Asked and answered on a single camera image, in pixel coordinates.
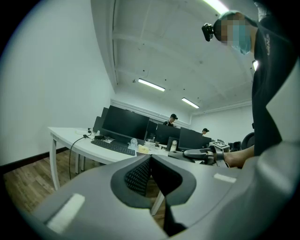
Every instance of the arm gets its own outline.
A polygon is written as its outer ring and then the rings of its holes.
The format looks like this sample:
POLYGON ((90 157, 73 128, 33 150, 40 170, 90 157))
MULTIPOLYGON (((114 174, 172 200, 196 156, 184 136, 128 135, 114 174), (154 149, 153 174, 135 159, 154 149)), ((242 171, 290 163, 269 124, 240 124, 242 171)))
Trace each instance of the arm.
POLYGON ((254 145, 241 151, 224 153, 224 161, 228 163, 230 167, 242 168, 245 161, 251 157, 254 157, 254 145))

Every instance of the floor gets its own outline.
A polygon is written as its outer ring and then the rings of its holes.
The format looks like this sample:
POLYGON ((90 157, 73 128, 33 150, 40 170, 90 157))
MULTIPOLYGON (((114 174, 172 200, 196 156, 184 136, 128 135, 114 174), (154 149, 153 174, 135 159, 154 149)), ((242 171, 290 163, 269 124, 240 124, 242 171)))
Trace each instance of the floor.
MULTIPOLYGON (((56 155, 57 171, 60 185, 64 185, 69 179, 69 150, 56 155)), ((101 163, 86 159, 85 170, 99 167, 101 163)), ((75 178, 75 154, 71 153, 71 177, 75 178)), ((44 158, 35 163, 18 168, 4 175, 7 192, 13 203, 20 209, 32 212, 48 195, 53 193, 54 185, 51 178, 50 160, 44 158)), ((152 204, 159 193, 155 181, 150 178, 147 186, 146 197, 150 198, 152 204)), ((165 218, 165 201, 154 216, 158 225, 163 228, 165 218)))

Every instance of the white desk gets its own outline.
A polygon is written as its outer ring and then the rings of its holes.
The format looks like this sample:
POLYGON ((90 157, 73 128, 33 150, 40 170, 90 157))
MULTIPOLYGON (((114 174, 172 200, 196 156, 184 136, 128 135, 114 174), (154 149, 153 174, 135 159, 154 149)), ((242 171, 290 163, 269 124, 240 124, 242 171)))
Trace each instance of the white desk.
MULTIPOLYGON (((49 129, 51 135, 51 144, 50 144, 51 175, 52 175, 52 180, 54 183, 55 190, 57 190, 58 188, 60 188, 60 182, 58 179, 57 167, 56 167, 56 143, 59 142, 63 146, 70 149, 72 144, 76 140, 82 137, 82 135, 78 134, 78 132, 82 132, 83 128, 49 127, 49 129)), ((90 142, 91 139, 83 138, 78 142, 76 142, 72 148, 72 151, 77 153, 77 157, 76 157, 77 171, 78 171, 79 159, 81 155, 103 164, 111 164, 114 162, 122 161, 124 159, 133 157, 127 154, 101 148, 90 142)), ((168 156, 167 151, 159 150, 157 148, 150 148, 148 154, 159 154, 159 155, 168 156)), ((155 215, 163 199, 164 196, 160 192, 151 210, 152 215, 155 215)))

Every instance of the face mask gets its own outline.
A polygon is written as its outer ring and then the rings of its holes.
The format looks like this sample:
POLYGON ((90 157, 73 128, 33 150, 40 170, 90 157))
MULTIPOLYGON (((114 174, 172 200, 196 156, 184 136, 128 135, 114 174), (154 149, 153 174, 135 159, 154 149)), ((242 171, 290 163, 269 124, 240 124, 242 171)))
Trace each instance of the face mask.
POLYGON ((232 47, 245 55, 251 50, 250 28, 245 25, 245 21, 238 22, 240 24, 232 26, 232 47))

